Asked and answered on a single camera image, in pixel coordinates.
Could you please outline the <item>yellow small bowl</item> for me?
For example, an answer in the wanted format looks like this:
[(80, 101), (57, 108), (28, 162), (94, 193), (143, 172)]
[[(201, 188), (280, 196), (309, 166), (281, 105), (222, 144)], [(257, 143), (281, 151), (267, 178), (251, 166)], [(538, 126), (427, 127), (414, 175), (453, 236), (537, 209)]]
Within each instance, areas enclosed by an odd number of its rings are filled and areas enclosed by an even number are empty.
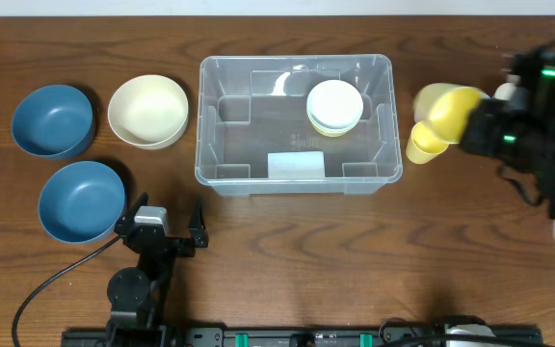
[(345, 135), (346, 133), (348, 133), (349, 131), (351, 131), (356, 125), (357, 123), (353, 123), (351, 125), (348, 125), (344, 128), (338, 128), (338, 129), (331, 129), (331, 128), (326, 128), (324, 126), (322, 126), (321, 124), (319, 124), (318, 122), (316, 122), (314, 119), (309, 119), (312, 126), (315, 128), (316, 131), (318, 131), (320, 134), (326, 136), (326, 137), (340, 137)]

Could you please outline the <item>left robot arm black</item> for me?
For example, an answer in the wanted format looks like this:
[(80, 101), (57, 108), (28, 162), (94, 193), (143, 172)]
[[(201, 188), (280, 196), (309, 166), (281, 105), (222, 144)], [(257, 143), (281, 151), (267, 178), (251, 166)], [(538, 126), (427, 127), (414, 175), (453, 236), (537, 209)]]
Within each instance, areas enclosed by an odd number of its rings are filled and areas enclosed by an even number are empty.
[(195, 203), (188, 237), (170, 235), (168, 213), (150, 206), (143, 193), (115, 224), (115, 233), (139, 256), (138, 264), (115, 273), (107, 287), (111, 315), (108, 347), (165, 347), (177, 344), (176, 329), (161, 322), (175, 261), (193, 257), (209, 244), (201, 202)]

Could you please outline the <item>white small bowl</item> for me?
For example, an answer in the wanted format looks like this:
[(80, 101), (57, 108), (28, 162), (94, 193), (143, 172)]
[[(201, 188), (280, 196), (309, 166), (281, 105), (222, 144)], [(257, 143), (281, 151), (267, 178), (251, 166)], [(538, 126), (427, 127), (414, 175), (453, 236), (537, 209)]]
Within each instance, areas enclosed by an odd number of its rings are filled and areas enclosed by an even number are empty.
[(312, 88), (306, 100), (308, 118), (331, 129), (358, 123), (363, 109), (363, 98), (357, 88), (341, 80), (321, 82)]

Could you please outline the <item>cream white cup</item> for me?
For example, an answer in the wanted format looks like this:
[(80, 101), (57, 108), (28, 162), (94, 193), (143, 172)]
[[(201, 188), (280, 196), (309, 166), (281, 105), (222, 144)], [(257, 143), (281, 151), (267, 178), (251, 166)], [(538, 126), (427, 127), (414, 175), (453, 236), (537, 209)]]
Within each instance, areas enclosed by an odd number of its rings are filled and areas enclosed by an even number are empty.
[(493, 97), (498, 100), (508, 101), (517, 89), (517, 84), (506, 82), (500, 85), (494, 92)]

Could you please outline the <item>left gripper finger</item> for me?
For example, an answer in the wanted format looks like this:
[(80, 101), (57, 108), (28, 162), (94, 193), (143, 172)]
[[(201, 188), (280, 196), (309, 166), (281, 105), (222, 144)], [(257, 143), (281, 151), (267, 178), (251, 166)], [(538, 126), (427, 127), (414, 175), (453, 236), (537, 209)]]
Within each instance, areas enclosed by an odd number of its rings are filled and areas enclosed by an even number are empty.
[(207, 248), (209, 237), (202, 214), (201, 199), (197, 199), (189, 220), (188, 230), (195, 248)]
[(137, 227), (134, 218), (142, 206), (148, 204), (148, 193), (143, 192), (138, 199), (128, 208), (126, 212), (118, 219), (115, 224), (115, 233), (117, 235), (130, 235)]

